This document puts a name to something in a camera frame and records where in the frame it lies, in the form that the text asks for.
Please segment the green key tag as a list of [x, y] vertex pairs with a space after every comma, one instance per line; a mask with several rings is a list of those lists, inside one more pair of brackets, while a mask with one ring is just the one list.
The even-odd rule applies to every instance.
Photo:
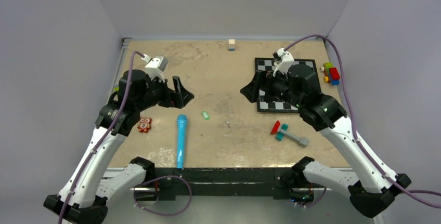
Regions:
[[210, 116], [209, 116], [209, 114], [208, 114], [206, 111], [202, 111], [202, 112], [201, 112], [201, 115], [203, 116], [203, 118], [204, 118], [205, 120], [209, 120], [209, 119], [210, 119]]

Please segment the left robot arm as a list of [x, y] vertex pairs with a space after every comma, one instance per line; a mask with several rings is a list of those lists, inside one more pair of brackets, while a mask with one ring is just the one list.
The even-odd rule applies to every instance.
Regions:
[[103, 176], [116, 151], [140, 122], [142, 111], [159, 105], [165, 108], [185, 107], [194, 94], [173, 77], [174, 88], [166, 81], [151, 78], [142, 70], [126, 71], [114, 92], [101, 108], [92, 138], [80, 163], [66, 185], [57, 194], [46, 197], [43, 205], [70, 223], [102, 223], [109, 206], [130, 188], [154, 183], [154, 163], [136, 157], [116, 176], [103, 181]]

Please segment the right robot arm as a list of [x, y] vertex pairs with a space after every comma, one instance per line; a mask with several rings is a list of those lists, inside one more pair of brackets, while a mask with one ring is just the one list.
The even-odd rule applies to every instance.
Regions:
[[266, 100], [278, 99], [296, 107], [300, 118], [328, 139], [353, 170], [345, 173], [304, 157], [292, 167], [296, 185], [319, 184], [348, 198], [362, 215], [376, 217], [403, 193], [411, 179], [378, 158], [352, 129], [352, 121], [341, 104], [322, 93], [317, 84], [314, 69], [296, 64], [286, 73], [258, 70], [240, 92], [251, 103], [257, 102], [260, 91], [264, 91]]

